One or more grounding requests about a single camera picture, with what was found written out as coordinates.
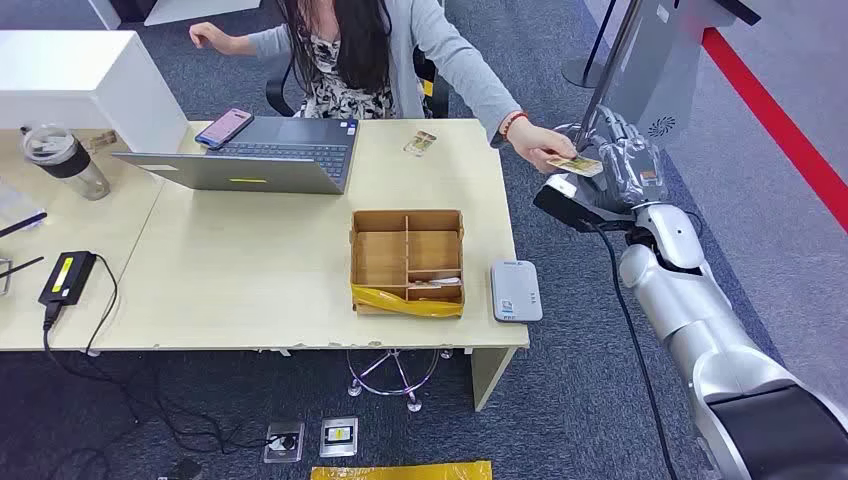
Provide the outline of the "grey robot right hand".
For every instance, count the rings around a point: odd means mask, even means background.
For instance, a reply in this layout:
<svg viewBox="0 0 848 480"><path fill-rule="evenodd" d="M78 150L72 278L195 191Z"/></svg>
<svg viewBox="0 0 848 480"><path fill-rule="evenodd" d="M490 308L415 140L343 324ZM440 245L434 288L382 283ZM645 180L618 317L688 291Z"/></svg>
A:
<svg viewBox="0 0 848 480"><path fill-rule="evenodd" d="M602 104L595 112L603 118L608 134L591 136L603 170L583 181L589 202L623 214L643 204L666 201L668 188L658 148L621 114Z"/></svg>

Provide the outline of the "person's left hand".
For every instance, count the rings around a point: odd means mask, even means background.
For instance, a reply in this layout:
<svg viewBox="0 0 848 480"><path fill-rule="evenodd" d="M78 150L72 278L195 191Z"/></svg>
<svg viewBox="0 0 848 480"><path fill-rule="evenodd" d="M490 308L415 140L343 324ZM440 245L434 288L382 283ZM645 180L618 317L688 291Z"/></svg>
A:
<svg viewBox="0 0 848 480"><path fill-rule="evenodd" d="M516 153L541 173L549 174L557 170L550 161L577 157L577 151L569 138L534 125L524 115L515 116L504 128L506 139Z"/></svg>

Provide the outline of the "person's right hand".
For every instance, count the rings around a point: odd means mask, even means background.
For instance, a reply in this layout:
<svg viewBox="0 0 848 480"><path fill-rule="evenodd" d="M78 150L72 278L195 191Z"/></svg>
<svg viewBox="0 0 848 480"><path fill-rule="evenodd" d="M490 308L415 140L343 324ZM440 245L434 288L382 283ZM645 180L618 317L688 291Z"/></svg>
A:
<svg viewBox="0 0 848 480"><path fill-rule="evenodd" d="M190 40L198 49L211 48L224 55L231 54L233 38L210 22L191 25L188 34Z"/></svg>

